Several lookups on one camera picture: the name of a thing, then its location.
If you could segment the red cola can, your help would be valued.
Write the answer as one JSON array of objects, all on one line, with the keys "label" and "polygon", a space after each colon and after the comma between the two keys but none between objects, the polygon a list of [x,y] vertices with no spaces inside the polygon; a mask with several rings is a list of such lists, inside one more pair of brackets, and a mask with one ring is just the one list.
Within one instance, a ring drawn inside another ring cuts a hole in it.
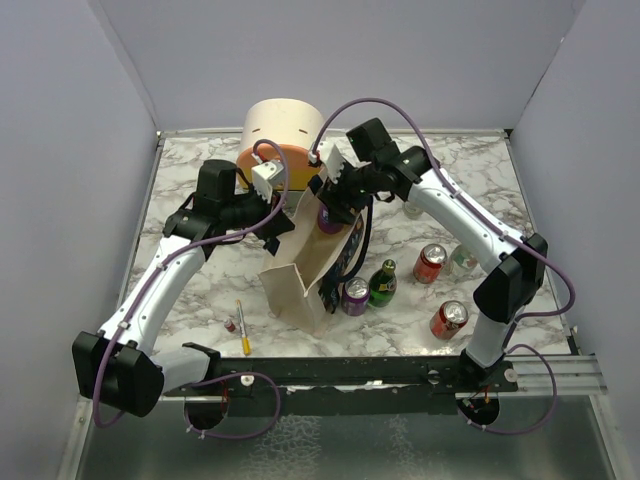
[{"label": "red cola can", "polygon": [[469,319],[464,304],[456,300],[444,302],[430,320],[431,333],[439,340],[449,340],[462,329]]},{"label": "red cola can", "polygon": [[440,275],[446,261],[447,251],[442,245],[428,244],[419,253],[413,267],[413,275],[418,282],[431,284]]}]

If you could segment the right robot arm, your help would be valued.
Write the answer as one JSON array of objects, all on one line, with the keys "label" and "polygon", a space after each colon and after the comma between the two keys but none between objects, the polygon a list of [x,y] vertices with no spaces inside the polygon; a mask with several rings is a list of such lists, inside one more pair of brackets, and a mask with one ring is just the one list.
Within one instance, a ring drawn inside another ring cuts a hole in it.
[{"label": "right robot arm", "polygon": [[495,379],[517,315],[542,286],[547,241],[539,234],[525,238],[491,215],[452,182],[426,144],[400,150],[379,119],[351,129],[346,137],[358,167],[329,141],[317,142],[309,154],[326,171],[323,184],[313,188],[330,221],[348,224],[370,197],[388,192],[430,215],[469,249],[485,272],[473,293],[478,318],[459,367],[467,389],[483,390]]}]

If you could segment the green glass bottle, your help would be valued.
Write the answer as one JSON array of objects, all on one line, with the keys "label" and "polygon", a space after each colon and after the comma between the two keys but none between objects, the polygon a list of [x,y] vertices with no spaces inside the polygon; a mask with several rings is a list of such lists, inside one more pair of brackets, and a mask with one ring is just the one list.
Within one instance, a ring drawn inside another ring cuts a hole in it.
[{"label": "green glass bottle", "polygon": [[396,262],[386,259],[369,280],[368,304],[376,308],[386,307],[393,299],[396,288]]}]

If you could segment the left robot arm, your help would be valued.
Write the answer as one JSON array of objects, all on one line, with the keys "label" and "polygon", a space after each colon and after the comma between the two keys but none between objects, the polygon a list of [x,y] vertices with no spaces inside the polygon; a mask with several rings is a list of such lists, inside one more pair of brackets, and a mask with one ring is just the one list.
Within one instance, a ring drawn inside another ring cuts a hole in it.
[{"label": "left robot arm", "polygon": [[97,333],[78,334],[72,357],[81,396],[144,417],[171,390],[189,384],[206,395],[218,388],[218,353],[194,344],[165,354],[153,349],[185,286],[216,247],[253,234],[274,250],[278,236],[294,227],[275,189],[285,181],[281,161],[254,166],[244,193],[236,190],[240,174],[230,161],[205,161],[194,192],[167,218],[152,261],[129,296]]}]

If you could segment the cream canvas tote bag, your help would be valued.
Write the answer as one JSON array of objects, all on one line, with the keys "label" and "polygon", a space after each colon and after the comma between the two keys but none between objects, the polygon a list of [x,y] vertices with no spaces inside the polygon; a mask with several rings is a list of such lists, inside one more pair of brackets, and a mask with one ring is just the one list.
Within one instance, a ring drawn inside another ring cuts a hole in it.
[{"label": "cream canvas tote bag", "polygon": [[259,273],[275,318],[314,336],[324,333],[340,303],[342,277],[357,264],[370,216],[365,208],[353,224],[327,232],[318,222],[323,213],[306,189],[292,218],[295,229],[280,237],[277,253],[265,256]]}]

